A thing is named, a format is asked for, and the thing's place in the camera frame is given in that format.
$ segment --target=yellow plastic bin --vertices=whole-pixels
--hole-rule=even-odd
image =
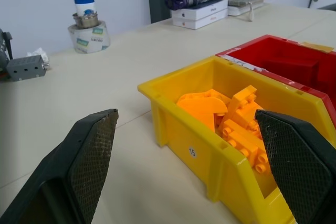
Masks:
[[[310,122],[330,142],[336,130],[323,101],[276,80],[212,56],[138,86],[151,100],[155,133],[245,224],[295,223],[272,175],[250,167],[245,156],[176,105],[186,93],[215,89],[232,97],[243,88],[257,89],[256,102],[266,110]]]

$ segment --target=white box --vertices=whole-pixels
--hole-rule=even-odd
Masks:
[[[211,0],[194,7],[172,10],[172,18],[199,20],[227,8],[227,0]]]
[[[225,9],[218,13],[214,13],[212,15],[209,15],[199,20],[187,20],[187,19],[181,19],[181,18],[173,18],[173,25],[196,30],[203,26],[209,25],[213,22],[226,18],[227,12],[228,10]]]
[[[264,5],[264,1],[261,2],[256,2],[254,4],[252,4],[252,8],[257,9],[259,7],[262,7]],[[245,5],[245,6],[228,6],[228,10],[229,10],[229,16],[239,16],[243,13],[249,12],[250,11],[250,6],[249,5]]]

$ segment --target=red plastic bin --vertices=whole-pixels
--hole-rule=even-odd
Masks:
[[[249,63],[257,67],[255,72],[321,98],[336,127],[336,52],[325,53],[264,35],[217,56]]]

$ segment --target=metal cup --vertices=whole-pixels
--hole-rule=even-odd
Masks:
[[[92,28],[99,25],[98,22],[98,14],[94,13],[89,16],[78,16],[77,13],[72,15],[74,17],[74,20],[76,22],[76,26],[79,29],[87,29]]]

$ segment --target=plastic bottle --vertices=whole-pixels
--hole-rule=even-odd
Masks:
[[[95,0],[75,0],[78,16],[88,16],[96,12]]]

